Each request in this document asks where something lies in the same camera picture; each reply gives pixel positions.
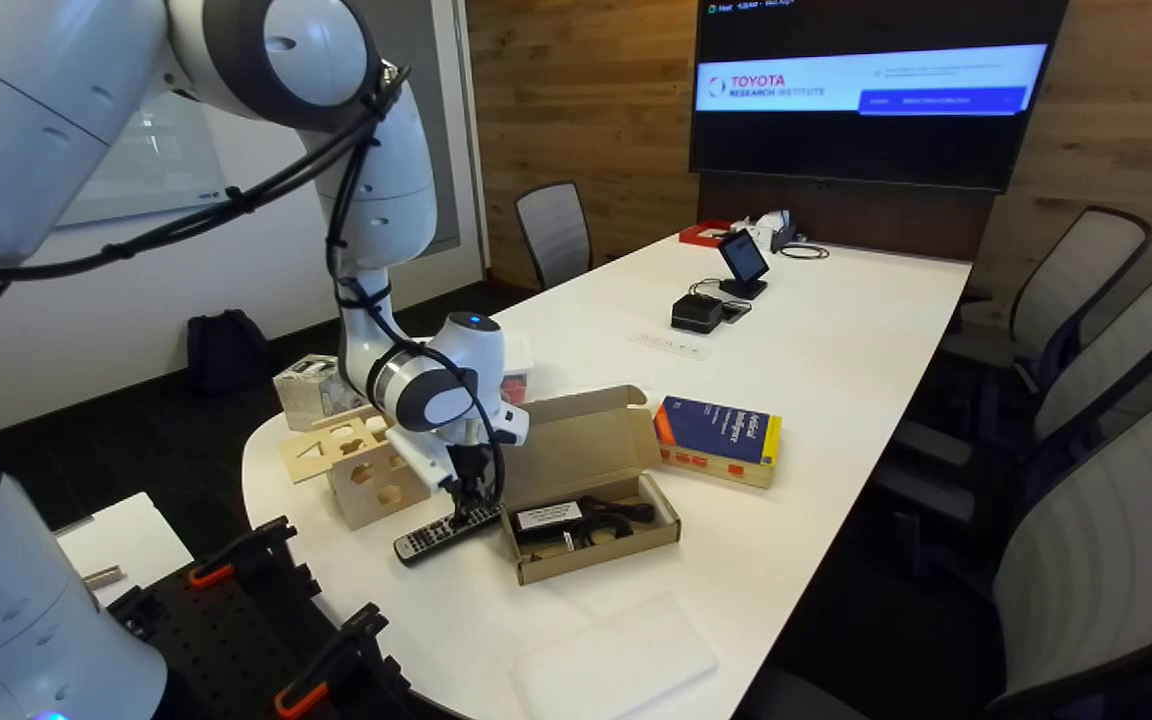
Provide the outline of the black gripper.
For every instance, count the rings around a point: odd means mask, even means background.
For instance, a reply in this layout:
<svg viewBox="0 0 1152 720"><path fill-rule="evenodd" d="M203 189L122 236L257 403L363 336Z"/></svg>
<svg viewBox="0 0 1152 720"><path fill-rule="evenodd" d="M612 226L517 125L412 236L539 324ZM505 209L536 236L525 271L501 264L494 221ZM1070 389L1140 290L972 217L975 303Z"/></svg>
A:
<svg viewBox="0 0 1152 720"><path fill-rule="evenodd" d="M448 446L450 476L445 491L450 496L456 519L492 519L505 496L505 450L494 441L488 442L450 442Z"/></svg>

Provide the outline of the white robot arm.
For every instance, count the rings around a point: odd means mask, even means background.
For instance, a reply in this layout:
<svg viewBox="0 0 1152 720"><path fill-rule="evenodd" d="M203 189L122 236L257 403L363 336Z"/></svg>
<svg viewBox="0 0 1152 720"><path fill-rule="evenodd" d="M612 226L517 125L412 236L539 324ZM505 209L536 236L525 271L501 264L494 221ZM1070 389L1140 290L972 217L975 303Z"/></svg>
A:
<svg viewBox="0 0 1152 720"><path fill-rule="evenodd" d="M380 52L369 0L0 0L0 290L52 271L35 248L158 89L280 125L304 154L90 261L118 264L315 189L342 381L436 486L492 502L501 457L525 434L501 398L501 328L456 312L412 340L392 317L392 271L436 236L436 179L415 93ZM0 468L0 720L150 720L167 675Z"/></svg>

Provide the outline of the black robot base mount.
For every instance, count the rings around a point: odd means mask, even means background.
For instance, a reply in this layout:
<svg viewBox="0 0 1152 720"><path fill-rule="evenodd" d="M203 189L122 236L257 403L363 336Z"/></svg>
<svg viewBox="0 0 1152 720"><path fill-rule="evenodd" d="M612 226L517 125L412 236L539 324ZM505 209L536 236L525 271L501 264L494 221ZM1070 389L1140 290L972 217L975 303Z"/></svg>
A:
<svg viewBox="0 0 1152 720"><path fill-rule="evenodd" d="M220 586L192 590L192 565L110 599L110 617L167 660L150 720L275 720L271 694L342 621L323 617L320 585L286 545ZM310 720L464 720L423 694L382 648L380 660L380 685L348 685Z"/></svg>

